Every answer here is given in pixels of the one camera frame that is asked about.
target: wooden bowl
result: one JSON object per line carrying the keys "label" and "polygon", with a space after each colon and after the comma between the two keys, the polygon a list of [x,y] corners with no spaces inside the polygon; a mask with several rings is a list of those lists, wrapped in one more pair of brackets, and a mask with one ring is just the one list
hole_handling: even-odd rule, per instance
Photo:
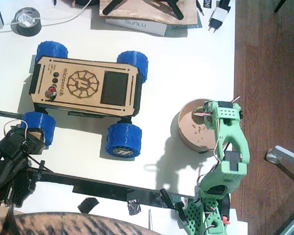
{"label": "wooden bowl", "polygon": [[200,109],[207,99],[193,100],[181,109],[178,116],[178,132],[183,143],[197,153],[213,151],[216,146],[214,130],[208,130],[204,118],[194,116],[193,111]]}

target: power adapter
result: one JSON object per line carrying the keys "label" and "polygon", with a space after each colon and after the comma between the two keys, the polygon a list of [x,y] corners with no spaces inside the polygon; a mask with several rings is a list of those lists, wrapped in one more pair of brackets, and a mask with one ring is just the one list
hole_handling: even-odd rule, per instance
{"label": "power adapter", "polygon": [[216,7],[212,13],[209,20],[209,30],[214,28],[214,32],[221,27],[223,24],[227,13],[230,11],[231,7],[229,6],[230,0],[221,0],[219,5]]}

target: wooden floor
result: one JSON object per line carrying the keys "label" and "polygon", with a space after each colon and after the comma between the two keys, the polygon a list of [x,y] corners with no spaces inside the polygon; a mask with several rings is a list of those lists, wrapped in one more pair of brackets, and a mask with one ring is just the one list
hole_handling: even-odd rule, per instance
{"label": "wooden floor", "polygon": [[294,165],[264,160],[277,144],[294,152],[294,0],[274,14],[277,4],[236,1],[234,90],[251,159],[232,207],[249,235],[277,234],[294,214]]}

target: white table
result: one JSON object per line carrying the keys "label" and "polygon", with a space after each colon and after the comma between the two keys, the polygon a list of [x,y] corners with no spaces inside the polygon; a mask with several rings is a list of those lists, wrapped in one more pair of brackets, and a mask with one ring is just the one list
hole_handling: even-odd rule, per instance
{"label": "white table", "polygon": [[[59,185],[49,182],[38,182],[35,192],[16,210],[24,213],[34,212],[79,212],[77,206],[87,197],[72,193],[73,186]],[[96,197],[99,204],[89,214],[110,217],[123,220],[132,224],[148,228],[148,211],[151,211],[152,228],[163,235],[186,235],[184,229],[178,225],[178,214],[171,209],[163,209],[141,205],[141,212],[137,215],[129,215],[127,203]],[[237,221],[235,209],[230,209],[231,224],[226,231],[229,235],[247,235],[247,223]]]}
{"label": "white table", "polygon": [[[35,7],[43,18],[64,17],[80,10],[71,8],[70,1],[58,1],[53,7],[51,1],[0,0],[5,22],[11,22],[15,12],[26,6]],[[122,51],[141,51],[149,59],[148,79],[143,84],[140,112],[132,119],[143,130],[140,156],[121,161],[105,152],[107,128],[117,119],[70,117],[66,112],[50,110],[57,121],[53,144],[36,159],[45,160],[46,167],[56,173],[147,189],[165,187],[194,196],[198,172],[208,172],[215,159],[199,156],[183,145],[176,118],[183,105],[193,99],[233,98],[234,1],[231,6],[216,33],[208,32],[208,19],[215,6],[203,8],[203,28],[189,30],[187,38],[91,30],[91,8],[68,23],[43,27],[34,37],[0,33],[0,110],[34,110],[28,95],[29,68],[42,41],[60,42],[68,48],[69,58],[85,60],[115,62]],[[52,22],[56,21],[42,20],[42,24]],[[3,125],[9,120],[0,117],[0,140]]]}

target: blue wheel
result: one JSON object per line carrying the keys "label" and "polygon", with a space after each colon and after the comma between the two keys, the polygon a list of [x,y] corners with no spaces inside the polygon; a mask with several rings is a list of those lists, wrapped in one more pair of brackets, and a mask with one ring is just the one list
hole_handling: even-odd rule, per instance
{"label": "blue wheel", "polygon": [[68,53],[67,48],[61,43],[45,41],[40,43],[37,47],[35,62],[37,63],[44,55],[58,58],[68,58]]}
{"label": "blue wheel", "polygon": [[[23,115],[22,120],[27,122],[28,128],[43,129],[45,134],[45,145],[51,145],[55,129],[55,120],[53,117],[39,112],[29,112]],[[25,123],[22,122],[21,127],[25,128]]]}
{"label": "blue wheel", "polygon": [[118,58],[117,63],[129,64],[138,68],[142,75],[143,83],[147,80],[148,72],[148,58],[138,51],[125,51],[122,52]]}
{"label": "blue wheel", "polygon": [[116,157],[134,158],[141,153],[142,130],[133,124],[116,123],[109,127],[106,151]]}

